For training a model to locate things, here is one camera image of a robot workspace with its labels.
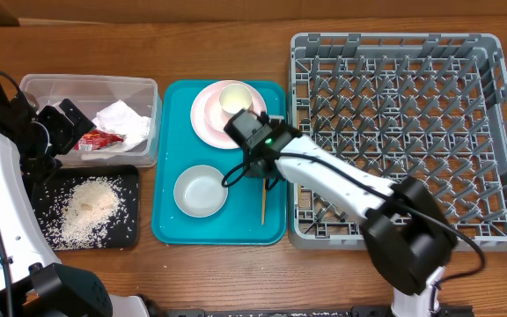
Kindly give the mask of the red snack wrapper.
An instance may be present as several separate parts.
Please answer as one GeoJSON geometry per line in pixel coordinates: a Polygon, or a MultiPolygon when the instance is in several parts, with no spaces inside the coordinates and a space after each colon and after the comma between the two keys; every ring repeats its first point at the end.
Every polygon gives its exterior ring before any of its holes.
{"type": "Polygon", "coordinates": [[[96,151],[124,142],[124,136],[94,129],[84,134],[74,145],[77,151],[96,151]]]}

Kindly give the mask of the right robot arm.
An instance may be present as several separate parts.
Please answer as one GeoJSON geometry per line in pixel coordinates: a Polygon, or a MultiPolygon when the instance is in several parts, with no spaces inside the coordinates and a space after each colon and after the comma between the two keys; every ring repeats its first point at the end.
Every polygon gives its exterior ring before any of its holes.
{"type": "Polygon", "coordinates": [[[394,288],[393,316],[436,316],[439,282],[457,237],[424,183],[367,173],[266,114],[236,114],[225,132],[244,152],[248,177],[310,189],[357,223],[377,272],[394,288]]]}

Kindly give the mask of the pink bowl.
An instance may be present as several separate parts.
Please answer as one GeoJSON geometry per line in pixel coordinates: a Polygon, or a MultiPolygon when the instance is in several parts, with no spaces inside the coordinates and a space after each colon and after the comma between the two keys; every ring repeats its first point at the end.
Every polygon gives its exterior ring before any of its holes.
{"type": "Polygon", "coordinates": [[[229,121],[232,115],[223,112],[219,101],[218,95],[213,95],[207,100],[205,107],[206,122],[216,131],[223,132],[225,124],[229,121]]]}

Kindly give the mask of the grey bowl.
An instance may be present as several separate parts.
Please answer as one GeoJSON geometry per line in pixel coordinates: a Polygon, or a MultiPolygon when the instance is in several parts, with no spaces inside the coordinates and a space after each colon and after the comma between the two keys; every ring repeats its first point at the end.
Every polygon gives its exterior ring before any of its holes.
{"type": "Polygon", "coordinates": [[[173,198],[177,207],[190,217],[209,217],[225,204],[228,188],[223,175],[213,166],[191,166],[175,181],[173,198]]]}

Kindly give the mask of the white paper cup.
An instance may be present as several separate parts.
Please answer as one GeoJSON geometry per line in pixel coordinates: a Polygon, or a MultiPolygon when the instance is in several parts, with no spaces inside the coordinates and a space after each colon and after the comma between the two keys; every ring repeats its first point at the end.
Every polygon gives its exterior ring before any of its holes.
{"type": "Polygon", "coordinates": [[[253,104],[253,96],[244,84],[229,84],[220,91],[218,101],[224,113],[234,115],[249,109],[253,104]]]}

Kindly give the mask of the pink plate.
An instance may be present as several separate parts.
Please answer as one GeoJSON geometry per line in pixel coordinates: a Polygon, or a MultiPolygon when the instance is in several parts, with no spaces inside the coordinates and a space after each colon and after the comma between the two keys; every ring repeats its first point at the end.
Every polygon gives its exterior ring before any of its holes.
{"type": "Polygon", "coordinates": [[[214,84],[210,84],[206,88],[202,89],[196,96],[191,107],[190,118],[192,127],[195,134],[200,137],[204,143],[223,150],[236,149],[239,148],[239,146],[236,145],[224,131],[216,131],[210,127],[205,119],[205,107],[207,100],[211,96],[218,95],[220,91],[229,84],[244,84],[248,87],[253,96],[253,105],[251,108],[256,114],[259,114],[261,111],[267,111],[266,103],[261,94],[251,85],[244,82],[236,80],[222,80],[217,81],[214,84]]]}

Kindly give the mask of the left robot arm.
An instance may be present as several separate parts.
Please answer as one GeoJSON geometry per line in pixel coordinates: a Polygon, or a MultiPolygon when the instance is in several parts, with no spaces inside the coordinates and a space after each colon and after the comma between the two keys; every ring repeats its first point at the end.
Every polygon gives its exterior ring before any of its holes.
{"type": "Polygon", "coordinates": [[[160,316],[142,294],[116,296],[91,271],[63,265],[43,237],[28,192],[62,166],[93,127],[68,99],[32,106],[0,83],[0,316],[160,316]]]}

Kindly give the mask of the white napkin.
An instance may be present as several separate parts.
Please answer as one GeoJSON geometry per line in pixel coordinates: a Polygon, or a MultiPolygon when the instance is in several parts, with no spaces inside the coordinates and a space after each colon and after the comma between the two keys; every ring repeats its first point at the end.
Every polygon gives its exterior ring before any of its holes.
{"type": "Polygon", "coordinates": [[[96,154],[84,154],[82,160],[109,159],[116,153],[132,150],[148,138],[151,118],[138,114],[124,101],[117,100],[98,111],[92,123],[97,130],[121,136],[123,141],[96,150],[96,154]]]}

